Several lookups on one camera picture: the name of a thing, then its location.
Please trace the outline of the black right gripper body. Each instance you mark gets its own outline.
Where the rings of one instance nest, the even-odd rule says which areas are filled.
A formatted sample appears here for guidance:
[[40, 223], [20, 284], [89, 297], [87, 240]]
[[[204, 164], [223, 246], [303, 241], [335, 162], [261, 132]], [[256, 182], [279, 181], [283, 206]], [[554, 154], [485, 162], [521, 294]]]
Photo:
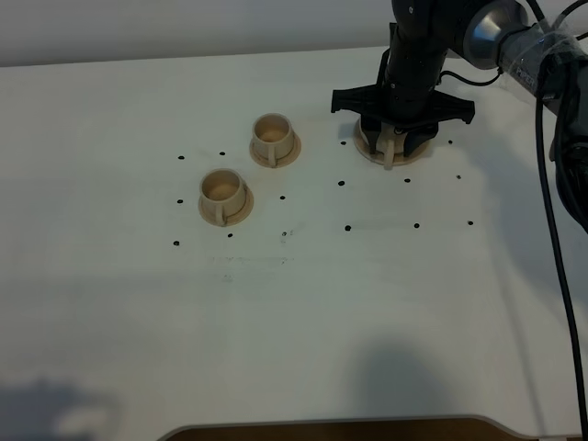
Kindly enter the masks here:
[[391, 85], [366, 85], [334, 90], [331, 112], [347, 110], [360, 116], [367, 131], [381, 131], [383, 125], [407, 131], [458, 119], [470, 124], [474, 102], [435, 91], [408, 90]]

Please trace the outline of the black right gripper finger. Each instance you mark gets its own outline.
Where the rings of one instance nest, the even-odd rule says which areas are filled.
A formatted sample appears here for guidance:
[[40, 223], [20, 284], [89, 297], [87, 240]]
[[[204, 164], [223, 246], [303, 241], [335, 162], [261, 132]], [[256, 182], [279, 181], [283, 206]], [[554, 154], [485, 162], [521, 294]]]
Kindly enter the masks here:
[[412, 158], [422, 146], [436, 136], [436, 124], [411, 129], [396, 129], [395, 133], [403, 137], [401, 156], [403, 158]]
[[383, 154], [383, 151], [379, 148], [379, 137], [382, 132], [382, 122], [379, 119], [373, 119], [372, 117], [361, 117], [360, 130], [367, 145], [368, 154]]

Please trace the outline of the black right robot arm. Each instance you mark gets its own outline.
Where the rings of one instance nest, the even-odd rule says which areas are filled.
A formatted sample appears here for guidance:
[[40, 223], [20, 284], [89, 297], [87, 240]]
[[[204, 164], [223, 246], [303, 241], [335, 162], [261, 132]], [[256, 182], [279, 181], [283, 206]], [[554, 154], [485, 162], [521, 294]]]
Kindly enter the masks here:
[[395, 1], [390, 46], [373, 85], [335, 90], [332, 112], [360, 117], [370, 155], [385, 128], [403, 136], [401, 154], [413, 156], [440, 123], [471, 123], [471, 101], [439, 92], [447, 53], [472, 66], [498, 68], [556, 115], [550, 159], [561, 202], [587, 224], [587, 55], [557, 25], [529, 26], [516, 1]]

